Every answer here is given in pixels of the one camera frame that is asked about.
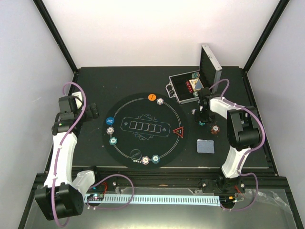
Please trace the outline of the brown poker chip stack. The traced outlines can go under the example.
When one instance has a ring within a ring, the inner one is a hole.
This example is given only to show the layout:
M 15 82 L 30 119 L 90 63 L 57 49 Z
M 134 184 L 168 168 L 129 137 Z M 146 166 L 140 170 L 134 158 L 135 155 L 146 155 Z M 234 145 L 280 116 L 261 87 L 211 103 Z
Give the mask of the brown poker chip stack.
M 220 132 L 220 127 L 218 126 L 218 125 L 213 125 L 212 127 L 211 127 L 211 133 L 213 134 L 213 135 L 216 135 L 216 134 L 218 134 Z

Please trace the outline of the blue small blind button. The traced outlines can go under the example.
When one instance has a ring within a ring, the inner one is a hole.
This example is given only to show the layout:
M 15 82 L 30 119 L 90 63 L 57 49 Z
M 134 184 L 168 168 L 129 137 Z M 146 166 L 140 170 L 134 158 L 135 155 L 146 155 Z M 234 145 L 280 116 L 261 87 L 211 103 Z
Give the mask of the blue small blind button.
M 113 125 L 114 122 L 115 122 L 115 119 L 114 119 L 113 117 L 107 117 L 107 118 L 105 119 L 105 123 L 106 123 L 107 125 Z

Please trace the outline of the white chip mat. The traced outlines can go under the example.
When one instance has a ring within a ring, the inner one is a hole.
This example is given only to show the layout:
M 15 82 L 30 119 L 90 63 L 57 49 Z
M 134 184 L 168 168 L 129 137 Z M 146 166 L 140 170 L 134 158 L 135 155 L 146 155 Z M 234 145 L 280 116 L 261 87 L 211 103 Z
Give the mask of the white chip mat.
M 106 133 L 107 133 L 108 135 L 112 135 L 112 134 L 114 133 L 114 128 L 113 128 L 112 126 L 108 127 L 108 128 L 106 129 Z
M 147 165 L 147 164 L 149 164 L 149 162 L 150 162 L 150 158 L 149 158 L 148 156 L 143 156 L 143 157 L 141 158 L 141 163 L 142 163 L 143 165 Z
M 156 103 L 157 103 L 158 105 L 162 105 L 162 104 L 164 103 L 164 100 L 163 100 L 162 98 L 158 98 L 158 99 L 156 100 Z

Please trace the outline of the red triangular dealer marker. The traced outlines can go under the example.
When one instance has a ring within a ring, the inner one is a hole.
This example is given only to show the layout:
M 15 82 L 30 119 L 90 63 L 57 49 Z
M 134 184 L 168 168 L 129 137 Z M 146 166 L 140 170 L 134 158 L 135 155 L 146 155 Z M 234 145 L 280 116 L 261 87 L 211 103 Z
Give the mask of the red triangular dealer marker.
M 178 127 L 176 129 L 173 130 L 173 133 L 177 134 L 180 138 L 183 138 L 184 135 L 184 127 Z

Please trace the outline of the blue playing card deck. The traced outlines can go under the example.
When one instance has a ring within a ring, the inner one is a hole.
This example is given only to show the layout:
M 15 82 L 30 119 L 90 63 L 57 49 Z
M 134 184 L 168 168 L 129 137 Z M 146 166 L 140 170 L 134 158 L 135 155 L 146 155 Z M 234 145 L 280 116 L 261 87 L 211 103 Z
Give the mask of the blue playing card deck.
M 214 141 L 198 139 L 196 148 L 198 153 L 214 154 Z

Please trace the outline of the teal chip mat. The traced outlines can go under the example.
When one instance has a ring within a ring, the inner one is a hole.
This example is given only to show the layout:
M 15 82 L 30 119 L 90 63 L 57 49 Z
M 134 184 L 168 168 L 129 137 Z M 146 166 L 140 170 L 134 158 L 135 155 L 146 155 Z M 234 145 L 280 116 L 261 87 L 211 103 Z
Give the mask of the teal chip mat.
M 151 158 L 151 161 L 154 164 L 158 164 L 160 162 L 160 157 L 158 155 L 153 155 L 152 158 Z
M 110 145 L 116 145 L 117 144 L 117 142 L 118 142 L 118 139 L 116 138 L 116 137 L 111 137 L 110 139 L 109 139 L 109 144 Z

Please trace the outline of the white chip mat top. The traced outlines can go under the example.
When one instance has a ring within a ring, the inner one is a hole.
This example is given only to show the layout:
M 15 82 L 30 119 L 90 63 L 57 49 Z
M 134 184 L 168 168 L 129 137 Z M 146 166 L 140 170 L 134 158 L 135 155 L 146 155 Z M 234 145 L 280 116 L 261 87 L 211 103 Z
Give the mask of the white chip mat top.
M 156 100 L 156 103 L 157 103 L 158 105 L 162 105 L 162 104 L 164 103 L 164 100 L 163 100 L 162 98 L 158 98 L 158 99 Z

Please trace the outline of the orange big blind button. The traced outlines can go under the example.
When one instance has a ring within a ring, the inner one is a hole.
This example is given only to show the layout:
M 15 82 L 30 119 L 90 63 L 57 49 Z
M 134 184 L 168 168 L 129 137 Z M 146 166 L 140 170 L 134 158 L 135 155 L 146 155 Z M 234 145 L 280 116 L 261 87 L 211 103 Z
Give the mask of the orange big blind button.
M 155 94 L 149 94 L 148 95 L 148 100 L 149 101 L 155 101 L 157 99 L 157 96 Z

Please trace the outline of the teal chip mat bottom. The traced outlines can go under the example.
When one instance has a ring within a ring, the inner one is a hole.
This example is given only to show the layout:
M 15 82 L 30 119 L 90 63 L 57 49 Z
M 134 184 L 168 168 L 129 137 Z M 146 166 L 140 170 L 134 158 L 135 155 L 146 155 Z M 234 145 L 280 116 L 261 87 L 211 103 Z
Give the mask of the teal chip mat bottom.
M 153 155 L 152 158 L 151 158 L 151 161 L 154 164 L 158 164 L 160 162 L 160 157 L 158 155 Z

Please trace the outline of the white chip mat bottom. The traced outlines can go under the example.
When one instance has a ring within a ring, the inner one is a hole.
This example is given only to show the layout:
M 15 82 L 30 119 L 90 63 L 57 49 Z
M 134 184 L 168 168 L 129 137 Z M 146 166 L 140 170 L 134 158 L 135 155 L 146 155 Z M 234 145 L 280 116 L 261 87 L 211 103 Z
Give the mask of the white chip mat bottom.
M 142 163 L 143 165 L 147 165 L 147 164 L 149 164 L 149 162 L 150 162 L 150 158 L 149 158 L 148 156 L 143 156 L 143 157 L 141 158 L 141 163 Z

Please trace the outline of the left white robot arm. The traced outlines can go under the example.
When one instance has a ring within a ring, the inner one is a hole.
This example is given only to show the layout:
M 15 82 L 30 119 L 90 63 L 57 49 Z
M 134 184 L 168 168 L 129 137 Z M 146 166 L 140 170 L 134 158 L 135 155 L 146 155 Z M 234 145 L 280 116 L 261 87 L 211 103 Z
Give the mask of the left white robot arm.
M 48 176 L 35 192 L 35 200 L 47 220 L 78 216 L 89 190 L 98 190 L 102 178 L 92 170 L 72 178 L 73 153 L 84 122 L 99 117 L 96 104 L 88 105 L 81 92 L 59 98 L 60 112 L 52 127 L 53 153 Z

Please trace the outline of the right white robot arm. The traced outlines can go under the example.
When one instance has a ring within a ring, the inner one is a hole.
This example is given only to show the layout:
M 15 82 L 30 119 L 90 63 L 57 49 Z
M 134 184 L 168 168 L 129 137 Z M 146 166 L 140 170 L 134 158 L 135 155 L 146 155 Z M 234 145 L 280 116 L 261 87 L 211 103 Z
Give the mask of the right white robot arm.
M 217 134 L 220 128 L 214 124 L 218 114 L 227 120 L 227 139 L 230 145 L 226 161 L 221 167 L 223 175 L 217 179 L 217 188 L 228 192 L 239 183 L 242 167 L 249 154 L 265 142 L 265 131 L 256 116 L 256 108 L 244 107 L 211 93 L 208 88 L 198 91 L 199 109 L 192 111 L 199 124 L 211 124 L 211 133 Z

